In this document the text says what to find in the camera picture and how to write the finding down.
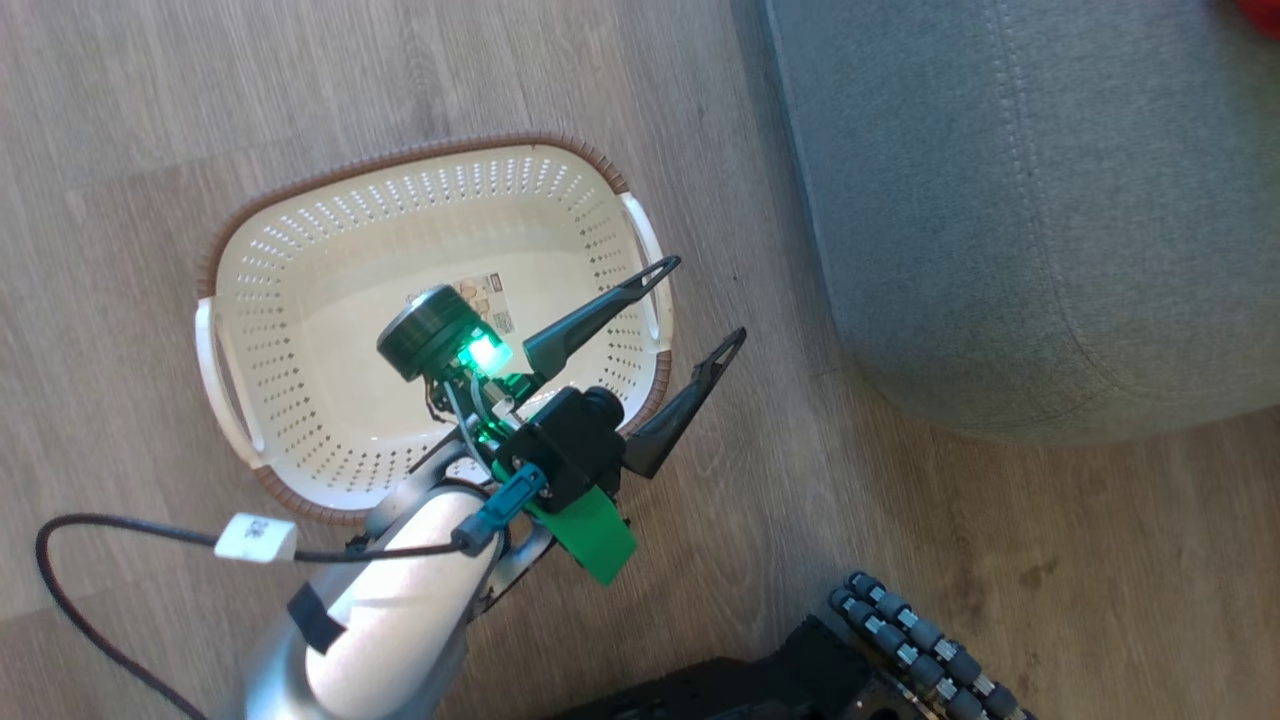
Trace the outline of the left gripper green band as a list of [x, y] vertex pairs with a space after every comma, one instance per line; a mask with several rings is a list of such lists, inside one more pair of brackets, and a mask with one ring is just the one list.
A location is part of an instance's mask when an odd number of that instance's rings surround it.
[[463, 443], [489, 466], [497, 489], [452, 534], [476, 557], [520, 515], [538, 520], [596, 582], [611, 584], [636, 550], [614, 503], [621, 466], [646, 479], [660, 470], [748, 338], [739, 327], [698, 363], [690, 382], [627, 439], [622, 401], [608, 388], [566, 386], [535, 413], [522, 406], [568, 359], [676, 266], [666, 256], [524, 342], [529, 372], [507, 374], [511, 347], [448, 284], [411, 302], [380, 334], [379, 354], [406, 380], [425, 380], [431, 410], [457, 420]]

